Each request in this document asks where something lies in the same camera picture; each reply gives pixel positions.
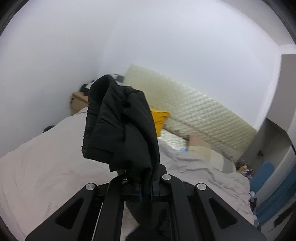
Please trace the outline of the black garment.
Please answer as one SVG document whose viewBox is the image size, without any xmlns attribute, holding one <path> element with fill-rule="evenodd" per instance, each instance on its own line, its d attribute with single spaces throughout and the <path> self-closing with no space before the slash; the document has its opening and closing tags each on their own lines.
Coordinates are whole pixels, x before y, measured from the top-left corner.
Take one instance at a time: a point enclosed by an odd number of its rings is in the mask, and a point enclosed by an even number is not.
<svg viewBox="0 0 296 241">
<path fill-rule="evenodd" d="M 126 240 L 157 240 L 160 211 L 153 210 L 152 188 L 158 179 L 159 144 L 142 91 L 117 84 L 111 75 L 91 85 L 82 154 L 138 183 L 141 200 L 128 202 L 127 207 L 139 227 Z"/>
</svg>

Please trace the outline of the white and grey pillow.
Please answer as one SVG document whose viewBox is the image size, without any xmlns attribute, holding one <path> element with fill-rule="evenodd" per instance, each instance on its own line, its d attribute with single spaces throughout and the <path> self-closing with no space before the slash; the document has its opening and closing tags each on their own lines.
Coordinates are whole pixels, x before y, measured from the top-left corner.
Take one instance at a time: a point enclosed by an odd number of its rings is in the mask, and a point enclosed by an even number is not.
<svg viewBox="0 0 296 241">
<path fill-rule="evenodd" d="M 213 168 L 223 173 L 236 172 L 235 165 L 225 153 L 198 135 L 189 135 L 188 154 L 209 163 Z"/>
</svg>

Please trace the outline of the colourful items beside bed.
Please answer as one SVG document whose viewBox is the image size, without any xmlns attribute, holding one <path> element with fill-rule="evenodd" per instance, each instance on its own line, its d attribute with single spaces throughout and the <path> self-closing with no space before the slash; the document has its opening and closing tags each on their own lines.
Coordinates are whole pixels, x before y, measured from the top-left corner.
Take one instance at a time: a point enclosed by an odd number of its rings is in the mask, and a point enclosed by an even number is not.
<svg viewBox="0 0 296 241">
<path fill-rule="evenodd" d="M 248 179 L 252 179 L 252 172 L 253 170 L 250 167 L 250 164 L 240 160 L 235 163 L 236 172 L 242 174 L 244 177 L 247 177 Z"/>
</svg>

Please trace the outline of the light grey bed duvet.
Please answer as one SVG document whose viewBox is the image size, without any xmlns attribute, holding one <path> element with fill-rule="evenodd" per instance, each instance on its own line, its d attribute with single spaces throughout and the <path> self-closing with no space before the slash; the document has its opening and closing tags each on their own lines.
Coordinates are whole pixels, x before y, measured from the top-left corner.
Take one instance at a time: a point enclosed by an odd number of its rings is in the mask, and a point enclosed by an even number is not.
<svg viewBox="0 0 296 241">
<path fill-rule="evenodd" d="M 101 185 L 116 176 L 107 164 L 82 156 L 86 112 L 62 120 L 1 158 L 1 218 L 17 240 L 24 240 L 86 184 Z M 254 223 L 248 178 L 190 156 L 186 145 L 183 138 L 161 131 L 159 151 L 166 170 L 185 182 L 207 184 Z"/>
</svg>

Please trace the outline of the blue curtain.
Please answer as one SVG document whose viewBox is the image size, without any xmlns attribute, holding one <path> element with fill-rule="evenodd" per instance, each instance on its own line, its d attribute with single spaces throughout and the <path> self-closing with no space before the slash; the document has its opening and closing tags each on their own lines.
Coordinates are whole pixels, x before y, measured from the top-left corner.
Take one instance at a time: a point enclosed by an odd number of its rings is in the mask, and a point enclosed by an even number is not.
<svg viewBox="0 0 296 241">
<path fill-rule="evenodd" d="M 279 188 L 256 209 L 259 226 L 269 221 L 295 194 L 295 179 L 286 178 Z"/>
</svg>

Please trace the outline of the cream quilted headboard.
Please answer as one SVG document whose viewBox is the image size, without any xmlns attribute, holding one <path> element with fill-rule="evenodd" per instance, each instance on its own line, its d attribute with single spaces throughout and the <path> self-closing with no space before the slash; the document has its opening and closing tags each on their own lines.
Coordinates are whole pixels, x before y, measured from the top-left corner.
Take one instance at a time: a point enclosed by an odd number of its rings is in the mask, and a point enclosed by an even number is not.
<svg viewBox="0 0 296 241">
<path fill-rule="evenodd" d="M 123 83 L 141 90 L 150 107 L 170 113 L 165 129 L 182 138 L 199 135 L 237 162 L 257 130 L 203 93 L 147 68 L 130 65 Z"/>
</svg>

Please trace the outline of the yellow pillow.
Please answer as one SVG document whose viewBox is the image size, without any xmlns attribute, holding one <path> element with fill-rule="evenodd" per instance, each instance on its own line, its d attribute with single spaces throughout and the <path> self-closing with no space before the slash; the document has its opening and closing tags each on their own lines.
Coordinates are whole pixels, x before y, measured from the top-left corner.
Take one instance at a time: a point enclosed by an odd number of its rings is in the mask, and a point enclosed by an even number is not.
<svg viewBox="0 0 296 241">
<path fill-rule="evenodd" d="M 171 116 L 171 114 L 168 111 L 159 110 L 153 107 L 150 107 L 149 109 L 154 120 L 154 126 L 156 129 L 157 137 L 159 138 L 161 136 L 161 131 L 165 124 L 165 121 L 168 117 Z"/>
</svg>

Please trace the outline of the wooden nightstand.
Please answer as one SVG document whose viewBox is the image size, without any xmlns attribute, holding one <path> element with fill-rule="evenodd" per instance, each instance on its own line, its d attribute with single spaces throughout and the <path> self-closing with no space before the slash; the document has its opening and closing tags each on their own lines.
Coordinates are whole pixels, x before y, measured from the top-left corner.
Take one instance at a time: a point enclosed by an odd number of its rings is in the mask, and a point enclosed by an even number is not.
<svg viewBox="0 0 296 241">
<path fill-rule="evenodd" d="M 81 91 L 72 93 L 70 100 L 71 115 L 78 113 L 85 107 L 88 107 L 88 97 Z"/>
</svg>

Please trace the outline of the black bag on nightstand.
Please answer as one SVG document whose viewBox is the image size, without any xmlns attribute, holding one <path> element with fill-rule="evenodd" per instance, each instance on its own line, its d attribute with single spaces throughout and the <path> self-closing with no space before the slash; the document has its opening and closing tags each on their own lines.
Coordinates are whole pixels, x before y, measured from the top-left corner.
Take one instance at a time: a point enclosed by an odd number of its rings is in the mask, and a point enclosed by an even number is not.
<svg viewBox="0 0 296 241">
<path fill-rule="evenodd" d="M 87 95 L 91 85 L 95 82 L 95 80 L 92 80 L 90 83 L 83 84 L 80 88 L 80 92 L 84 93 L 84 95 Z"/>
</svg>

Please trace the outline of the wall socket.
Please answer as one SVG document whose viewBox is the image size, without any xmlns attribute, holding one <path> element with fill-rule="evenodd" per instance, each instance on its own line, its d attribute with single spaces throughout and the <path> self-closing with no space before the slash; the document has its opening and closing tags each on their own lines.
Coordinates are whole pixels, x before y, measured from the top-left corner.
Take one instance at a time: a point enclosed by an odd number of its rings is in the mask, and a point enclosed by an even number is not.
<svg viewBox="0 0 296 241">
<path fill-rule="evenodd" d="M 113 74 L 113 78 L 115 81 L 119 82 L 119 83 L 123 83 L 125 77 L 119 74 Z"/>
</svg>

